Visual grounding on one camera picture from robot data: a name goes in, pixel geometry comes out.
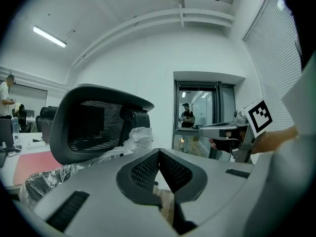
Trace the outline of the black plastic-wrapped office chair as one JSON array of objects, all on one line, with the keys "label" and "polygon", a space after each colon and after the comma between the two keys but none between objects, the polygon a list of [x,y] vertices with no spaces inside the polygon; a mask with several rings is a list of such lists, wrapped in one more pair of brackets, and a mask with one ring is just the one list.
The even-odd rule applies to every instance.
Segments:
[{"label": "black plastic-wrapped office chair", "polygon": [[150,149],[154,105],[138,96],[80,84],[63,97],[50,131],[50,150],[60,167],[28,177],[19,191],[30,209],[50,191],[92,165]]}]

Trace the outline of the small black monitor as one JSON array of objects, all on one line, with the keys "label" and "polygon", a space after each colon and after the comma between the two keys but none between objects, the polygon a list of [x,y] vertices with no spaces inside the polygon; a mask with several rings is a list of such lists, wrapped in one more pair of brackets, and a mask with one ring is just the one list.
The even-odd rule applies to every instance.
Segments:
[{"label": "small black monitor", "polygon": [[14,152],[11,120],[0,118],[0,148],[7,152]]}]

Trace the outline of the dark-framed glass door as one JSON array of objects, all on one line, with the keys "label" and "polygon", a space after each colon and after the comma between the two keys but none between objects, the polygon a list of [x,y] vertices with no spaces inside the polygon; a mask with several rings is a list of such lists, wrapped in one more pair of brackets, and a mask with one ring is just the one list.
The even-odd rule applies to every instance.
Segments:
[{"label": "dark-framed glass door", "polygon": [[[231,121],[236,107],[234,86],[218,82],[179,81],[174,83],[174,125],[172,148],[191,155],[223,161],[231,155],[214,150],[209,139],[200,136],[201,126]],[[189,104],[195,117],[192,128],[182,128],[179,121],[184,112],[184,103]]]}]

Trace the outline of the clear water bottle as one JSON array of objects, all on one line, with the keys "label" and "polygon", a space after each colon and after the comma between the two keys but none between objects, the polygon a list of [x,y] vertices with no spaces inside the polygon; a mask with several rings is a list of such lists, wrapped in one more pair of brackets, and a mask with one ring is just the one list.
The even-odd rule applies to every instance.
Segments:
[{"label": "clear water bottle", "polygon": [[19,124],[19,119],[17,117],[14,117],[11,119],[12,122],[12,135],[13,135],[13,140],[14,143],[19,143],[20,142],[20,124]]}]

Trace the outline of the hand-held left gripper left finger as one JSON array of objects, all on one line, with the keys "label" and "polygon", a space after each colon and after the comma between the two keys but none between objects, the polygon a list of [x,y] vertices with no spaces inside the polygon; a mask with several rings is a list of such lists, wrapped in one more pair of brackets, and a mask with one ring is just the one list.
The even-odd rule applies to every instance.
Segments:
[{"label": "hand-held left gripper left finger", "polygon": [[54,188],[34,212],[67,237],[178,237],[153,193],[159,150],[87,167]]}]

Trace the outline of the white window blinds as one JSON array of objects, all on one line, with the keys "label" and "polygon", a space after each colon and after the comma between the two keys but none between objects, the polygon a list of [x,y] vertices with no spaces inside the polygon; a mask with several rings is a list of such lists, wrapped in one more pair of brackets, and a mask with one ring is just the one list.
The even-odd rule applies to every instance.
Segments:
[{"label": "white window blinds", "polygon": [[265,102],[273,122],[269,131],[284,130],[294,122],[282,102],[283,96],[301,75],[296,28],[283,0],[264,0],[245,42],[256,66]]}]

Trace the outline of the white ceiling pipe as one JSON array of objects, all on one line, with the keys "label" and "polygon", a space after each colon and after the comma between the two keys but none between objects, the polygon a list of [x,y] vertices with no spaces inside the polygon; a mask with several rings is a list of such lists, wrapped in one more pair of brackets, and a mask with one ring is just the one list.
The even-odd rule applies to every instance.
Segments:
[{"label": "white ceiling pipe", "polygon": [[78,68],[95,52],[112,42],[146,28],[175,23],[179,23],[181,27],[184,27],[184,24],[187,22],[213,24],[230,28],[234,21],[235,17],[227,13],[209,9],[183,8],[181,6],[175,9],[147,13],[125,21],[102,34],[73,61],[72,68]]}]

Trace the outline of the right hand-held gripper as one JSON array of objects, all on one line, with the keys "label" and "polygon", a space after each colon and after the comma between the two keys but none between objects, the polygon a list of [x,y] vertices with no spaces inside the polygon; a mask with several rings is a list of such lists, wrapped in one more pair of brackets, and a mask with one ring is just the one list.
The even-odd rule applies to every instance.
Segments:
[{"label": "right hand-held gripper", "polygon": [[233,122],[201,126],[200,136],[213,140],[231,139],[231,154],[236,162],[251,162],[253,145],[259,135],[273,122],[263,98],[243,109],[235,110]]}]

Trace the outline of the person's right forearm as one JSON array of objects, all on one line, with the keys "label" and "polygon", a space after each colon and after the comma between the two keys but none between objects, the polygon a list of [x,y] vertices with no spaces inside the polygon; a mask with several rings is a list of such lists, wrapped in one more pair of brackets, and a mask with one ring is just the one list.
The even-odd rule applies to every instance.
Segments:
[{"label": "person's right forearm", "polygon": [[256,138],[252,154],[275,151],[283,142],[296,138],[297,135],[295,126],[280,131],[264,132]]}]

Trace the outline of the black chair with yellow cloth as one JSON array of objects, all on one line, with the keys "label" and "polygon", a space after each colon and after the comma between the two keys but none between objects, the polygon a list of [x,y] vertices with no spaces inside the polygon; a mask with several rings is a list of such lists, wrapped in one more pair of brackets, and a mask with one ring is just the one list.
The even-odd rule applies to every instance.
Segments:
[{"label": "black chair with yellow cloth", "polygon": [[16,103],[15,108],[12,110],[12,114],[14,118],[18,118],[20,132],[28,132],[28,126],[26,123],[27,112],[25,111],[24,105],[21,103]]}]

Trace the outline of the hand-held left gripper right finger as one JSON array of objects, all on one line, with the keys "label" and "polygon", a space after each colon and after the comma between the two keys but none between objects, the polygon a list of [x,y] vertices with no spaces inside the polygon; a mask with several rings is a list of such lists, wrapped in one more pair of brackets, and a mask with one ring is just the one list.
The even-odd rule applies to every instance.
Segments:
[{"label": "hand-held left gripper right finger", "polygon": [[185,234],[218,214],[250,176],[248,163],[159,150],[159,170],[174,193],[173,228]]}]

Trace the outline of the ceiling tube light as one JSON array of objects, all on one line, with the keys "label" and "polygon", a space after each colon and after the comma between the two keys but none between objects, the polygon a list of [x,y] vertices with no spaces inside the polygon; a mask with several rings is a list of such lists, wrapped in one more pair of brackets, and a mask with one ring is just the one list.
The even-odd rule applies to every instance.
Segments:
[{"label": "ceiling tube light", "polygon": [[51,35],[50,33],[47,33],[46,31],[38,28],[37,26],[33,26],[33,32],[42,36],[43,38],[53,42],[54,44],[62,47],[62,48],[65,48],[66,47],[66,43],[60,39],[58,39],[57,37]]}]

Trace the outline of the pink desk mat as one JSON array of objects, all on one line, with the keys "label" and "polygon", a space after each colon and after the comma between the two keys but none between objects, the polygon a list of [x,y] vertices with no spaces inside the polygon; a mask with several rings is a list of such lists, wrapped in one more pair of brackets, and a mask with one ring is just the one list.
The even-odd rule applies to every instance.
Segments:
[{"label": "pink desk mat", "polygon": [[35,173],[55,170],[61,166],[51,151],[21,155],[14,171],[13,185],[21,185]]}]

